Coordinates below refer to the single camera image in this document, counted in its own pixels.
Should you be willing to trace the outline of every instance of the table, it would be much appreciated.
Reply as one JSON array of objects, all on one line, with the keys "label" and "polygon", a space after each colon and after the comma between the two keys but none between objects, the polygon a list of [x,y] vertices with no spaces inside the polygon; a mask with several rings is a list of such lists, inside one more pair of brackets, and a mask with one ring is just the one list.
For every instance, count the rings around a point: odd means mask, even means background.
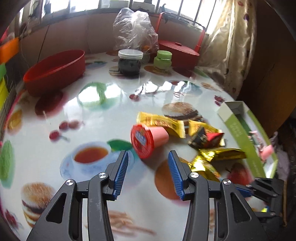
[{"label": "table", "polygon": [[[226,147],[238,148],[217,115],[221,103],[233,99],[211,78],[199,70],[171,69],[168,75],[161,75],[151,65],[142,66],[140,77],[125,78],[117,72],[115,55],[111,51],[86,56],[84,76],[53,95],[33,98],[26,91],[18,94],[0,158],[4,170],[0,204],[21,241],[67,179],[90,179],[114,162],[120,150],[128,151],[129,165],[121,195],[108,202],[115,240],[182,240],[189,202],[178,200],[166,159],[170,150],[176,150],[190,162],[197,151],[187,145],[188,138],[170,136],[168,144],[141,161],[130,143],[139,111],[185,119],[185,123],[202,115],[204,121],[225,132]],[[84,164],[86,156],[90,161],[100,160]],[[221,161],[214,166],[227,177],[233,164]],[[264,208],[256,198],[248,202],[256,211]],[[86,240],[86,202],[83,205]],[[211,201],[210,240],[213,222]]]}]

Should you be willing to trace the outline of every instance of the red oval basin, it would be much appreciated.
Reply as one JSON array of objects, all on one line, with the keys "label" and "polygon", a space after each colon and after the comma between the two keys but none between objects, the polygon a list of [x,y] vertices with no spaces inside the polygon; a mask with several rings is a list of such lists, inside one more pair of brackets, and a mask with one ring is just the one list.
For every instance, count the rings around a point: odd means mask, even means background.
[{"label": "red oval basin", "polygon": [[31,96],[63,89],[76,81],[85,71],[83,50],[68,50],[49,56],[32,66],[24,75]]}]

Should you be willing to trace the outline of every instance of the green box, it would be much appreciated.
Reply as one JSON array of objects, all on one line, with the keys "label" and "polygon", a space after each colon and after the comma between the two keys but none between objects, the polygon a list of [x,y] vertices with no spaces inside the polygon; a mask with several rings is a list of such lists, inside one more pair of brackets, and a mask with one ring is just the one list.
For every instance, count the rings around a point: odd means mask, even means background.
[{"label": "green box", "polygon": [[223,120],[238,146],[246,153],[247,164],[254,177],[273,178],[278,158],[273,153],[263,164],[258,153],[248,137],[249,131],[258,131],[259,137],[265,146],[270,141],[259,121],[243,101],[224,102],[218,110],[218,115]]}]

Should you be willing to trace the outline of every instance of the floral curtain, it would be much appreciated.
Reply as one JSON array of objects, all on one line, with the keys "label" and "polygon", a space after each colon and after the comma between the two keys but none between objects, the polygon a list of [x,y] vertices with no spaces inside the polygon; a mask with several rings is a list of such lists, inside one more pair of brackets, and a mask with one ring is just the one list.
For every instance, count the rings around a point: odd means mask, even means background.
[{"label": "floral curtain", "polygon": [[236,99],[255,51],[255,0],[222,0],[220,4],[220,18],[203,43],[198,66]]}]

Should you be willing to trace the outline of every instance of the cloth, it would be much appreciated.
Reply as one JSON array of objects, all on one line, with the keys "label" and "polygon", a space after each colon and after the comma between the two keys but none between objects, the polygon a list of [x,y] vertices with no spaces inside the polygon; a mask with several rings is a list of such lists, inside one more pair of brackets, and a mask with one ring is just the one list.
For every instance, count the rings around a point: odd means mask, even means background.
[{"label": "cloth", "polygon": [[269,139],[278,157],[277,174],[279,179],[287,181],[290,172],[290,159],[288,153],[283,151],[283,147],[279,145],[278,132],[276,131],[272,138]]},{"label": "cloth", "polygon": [[198,66],[236,99],[255,51],[255,1],[222,0],[216,14],[220,18],[201,48]]}]

